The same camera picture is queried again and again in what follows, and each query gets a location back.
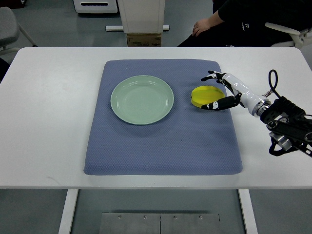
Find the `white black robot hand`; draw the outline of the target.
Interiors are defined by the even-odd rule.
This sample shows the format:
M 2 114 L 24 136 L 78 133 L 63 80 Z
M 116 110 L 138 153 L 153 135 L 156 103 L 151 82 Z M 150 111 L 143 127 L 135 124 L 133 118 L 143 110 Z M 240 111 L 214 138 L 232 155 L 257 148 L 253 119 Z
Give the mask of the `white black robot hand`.
M 246 84 L 230 73 L 218 73 L 209 71 L 209 74 L 201 79 L 207 81 L 215 79 L 216 82 L 223 84 L 233 94 L 232 96 L 221 98 L 209 104 L 204 104 L 201 109 L 221 111 L 241 105 L 248 109 L 249 113 L 254 117 L 260 117 L 265 110 L 269 108 L 271 102 L 265 96 L 259 96 L 253 93 Z

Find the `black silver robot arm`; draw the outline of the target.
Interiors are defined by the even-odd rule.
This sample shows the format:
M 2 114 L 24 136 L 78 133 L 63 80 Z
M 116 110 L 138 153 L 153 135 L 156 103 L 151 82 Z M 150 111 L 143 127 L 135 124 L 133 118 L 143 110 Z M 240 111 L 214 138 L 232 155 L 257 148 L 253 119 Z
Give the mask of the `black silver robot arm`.
M 257 114 L 270 131 L 271 155 L 301 151 L 312 156 L 312 119 L 302 108 L 281 96 L 260 107 Z

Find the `seated person's hand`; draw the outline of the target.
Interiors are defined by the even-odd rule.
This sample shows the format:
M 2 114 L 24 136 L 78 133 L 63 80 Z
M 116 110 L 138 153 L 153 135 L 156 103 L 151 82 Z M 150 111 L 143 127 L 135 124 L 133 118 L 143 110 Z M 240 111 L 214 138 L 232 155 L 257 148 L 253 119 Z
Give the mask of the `seated person's hand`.
M 209 30 L 211 27 L 213 27 L 213 23 L 212 23 L 211 19 L 209 19 L 209 18 L 200 19 L 193 26 L 192 36 L 197 37 L 199 34 L 201 34 L 204 31 Z

